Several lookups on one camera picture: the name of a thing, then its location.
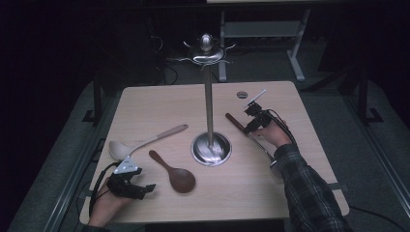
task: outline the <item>white plastic ladle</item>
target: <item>white plastic ladle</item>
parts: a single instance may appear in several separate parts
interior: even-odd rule
[[[147,145],[148,143],[152,143],[154,141],[157,141],[159,139],[165,138],[169,135],[172,135],[174,133],[183,131],[188,128],[187,124],[180,125],[178,127],[175,127],[173,129],[167,130],[165,132],[162,132],[154,137],[148,138],[147,140],[138,143],[132,147],[128,147],[118,141],[109,141],[109,146],[108,146],[108,151],[111,157],[115,160],[123,160],[130,154],[132,154],[136,149],[143,147]]]

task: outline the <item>metal stand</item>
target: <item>metal stand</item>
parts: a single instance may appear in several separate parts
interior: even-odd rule
[[[194,159],[206,166],[217,166],[228,160],[232,145],[221,133],[214,132],[212,100],[212,74],[209,66],[204,67],[205,101],[208,131],[199,134],[192,142],[191,152]]]

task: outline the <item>gray carpet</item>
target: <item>gray carpet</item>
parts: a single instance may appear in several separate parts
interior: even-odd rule
[[[298,89],[302,89],[329,74],[317,71],[324,42],[302,44],[298,57],[307,78],[303,83],[296,81],[287,60],[285,50],[290,47],[291,42],[270,41],[269,45],[265,43],[255,41],[243,46],[243,50],[238,50],[235,55],[228,56],[228,60],[234,62],[227,66],[228,82],[291,80]],[[198,67],[188,63],[173,64],[171,67],[179,74],[175,84],[203,83]],[[165,70],[165,75],[168,82],[175,77],[171,70]],[[393,219],[410,231],[409,216],[397,200],[367,136],[369,131],[374,134],[403,183],[410,188],[410,171],[407,168],[407,163],[410,162],[409,129],[405,128],[392,110],[383,91],[371,83],[368,106],[376,108],[385,122],[364,127],[358,121],[355,106],[351,106],[356,104],[356,93],[351,97],[340,95],[337,91],[339,83],[340,80],[337,80],[315,93],[301,93],[301,97],[337,179],[344,185],[346,199],[351,206]],[[91,123],[81,122],[85,112],[93,109],[92,93],[90,84],[78,99],[67,125],[9,231],[46,231],[49,228],[59,231],[80,230],[77,209],[82,208],[83,190],[89,188],[96,164],[90,162],[78,186],[69,188],[67,182],[78,165],[79,156],[86,154],[87,160],[91,158],[101,139],[106,137],[121,96],[119,93],[116,98],[103,98],[104,119],[96,127],[92,127]],[[67,189],[73,191],[71,204],[58,205],[61,196],[69,197],[62,193]],[[56,224],[49,220],[54,210],[62,211],[64,215]],[[399,231],[396,226],[381,217],[353,209],[346,218],[352,228],[359,232]],[[143,225],[112,224],[109,227],[115,231],[144,231]]]

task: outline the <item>plaid shirt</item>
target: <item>plaid shirt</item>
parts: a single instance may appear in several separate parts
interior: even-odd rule
[[[275,151],[294,231],[353,231],[326,182],[292,144]]]

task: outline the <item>spoon handle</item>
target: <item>spoon handle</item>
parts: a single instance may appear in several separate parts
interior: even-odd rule
[[[188,128],[188,125],[187,125],[187,124],[183,124],[183,125],[180,125],[180,126],[178,126],[178,127],[175,127],[175,128],[173,128],[173,129],[170,129],[170,130],[167,130],[167,131],[165,131],[165,132],[162,132],[162,133],[158,134],[158,135],[157,135],[157,138],[158,138],[158,139],[162,139],[162,138],[167,137],[167,136],[169,136],[169,135],[171,135],[171,134],[174,134],[174,133],[183,131],[183,130],[185,130],[185,129],[187,129],[187,128]]]
[[[153,160],[157,161],[157,162],[158,162],[160,165],[162,165],[166,170],[170,171],[170,170],[173,169],[171,166],[169,166],[168,164],[166,164],[166,162],[160,157],[160,155],[159,155],[156,151],[151,150],[151,151],[149,152],[149,154],[150,154],[150,157],[151,157]]]

